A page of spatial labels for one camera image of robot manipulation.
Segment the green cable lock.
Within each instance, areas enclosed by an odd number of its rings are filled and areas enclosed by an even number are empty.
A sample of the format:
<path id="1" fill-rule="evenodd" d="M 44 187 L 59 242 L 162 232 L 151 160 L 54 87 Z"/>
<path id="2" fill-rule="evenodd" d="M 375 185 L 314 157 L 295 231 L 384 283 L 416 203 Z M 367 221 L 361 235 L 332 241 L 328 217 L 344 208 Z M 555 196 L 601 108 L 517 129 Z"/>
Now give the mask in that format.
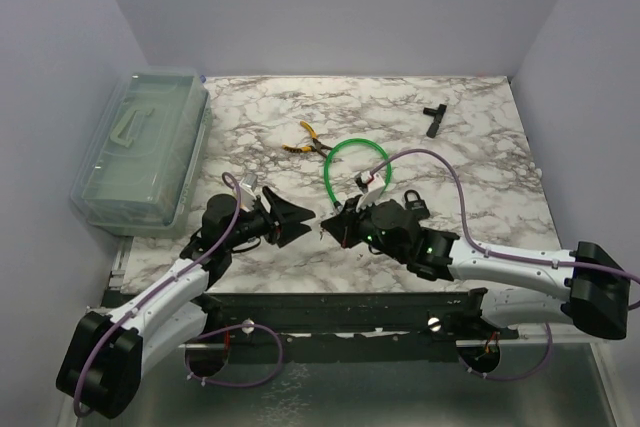
<path id="1" fill-rule="evenodd" d="M 346 139 L 342 142 L 339 142 L 335 147 L 333 147 L 331 149 L 331 151 L 329 152 L 329 154 L 327 155 L 327 158 L 324 162 L 324 167 L 323 167 L 323 183 L 324 183 L 324 187 L 325 190 L 327 192 L 327 195 L 329 197 L 329 200 L 331 201 L 333 210 L 335 213 L 338 213 L 340 208 L 342 207 L 342 203 L 337 199 L 337 197 L 334 194 L 333 188 L 331 186 L 331 180 L 330 180 L 330 166 L 331 163 L 334 159 L 334 156 L 343 148 L 347 147 L 347 146 L 351 146 L 351 145 L 364 145 L 370 149 L 375 150 L 380 157 L 386 161 L 389 159 L 389 155 L 387 154 L 387 152 L 384 150 L 383 147 L 381 147 L 380 145 L 378 145 L 377 143 L 368 140 L 368 139 L 364 139 L 364 138 L 350 138 L 350 139 Z"/>

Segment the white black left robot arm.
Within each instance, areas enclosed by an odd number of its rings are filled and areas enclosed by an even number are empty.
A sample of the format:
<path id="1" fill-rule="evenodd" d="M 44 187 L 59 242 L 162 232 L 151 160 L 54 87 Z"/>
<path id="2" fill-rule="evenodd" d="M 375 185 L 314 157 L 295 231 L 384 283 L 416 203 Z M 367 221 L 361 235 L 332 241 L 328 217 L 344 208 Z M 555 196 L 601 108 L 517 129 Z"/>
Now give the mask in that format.
<path id="1" fill-rule="evenodd" d="M 220 334 L 220 315 L 195 300 L 224 275 L 234 249 L 259 238 L 283 247 L 310 232 L 314 216 L 268 187 L 249 210 L 230 194 L 211 197 L 199 231 L 159 280 L 106 314 L 80 319 L 57 389 L 72 397 L 78 416 L 119 416 L 164 356 L 194 337 L 209 342 Z"/>

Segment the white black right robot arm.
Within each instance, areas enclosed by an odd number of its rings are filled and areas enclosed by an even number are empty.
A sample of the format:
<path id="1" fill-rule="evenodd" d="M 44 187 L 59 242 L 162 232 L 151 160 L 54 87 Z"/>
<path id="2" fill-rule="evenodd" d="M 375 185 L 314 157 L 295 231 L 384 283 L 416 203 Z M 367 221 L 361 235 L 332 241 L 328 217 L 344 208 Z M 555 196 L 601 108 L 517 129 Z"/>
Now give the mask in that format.
<path id="1" fill-rule="evenodd" d="M 595 243 L 558 251 L 474 244 L 421 226 L 413 211 L 394 200 L 362 210 L 350 203 L 321 226 L 342 248 L 364 243 L 424 280 L 506 285 L 461 312 L 461 329 L 471 338 L 524 323 L 572 324 L 606 340 L 627 335 L 631 275 Z"/>

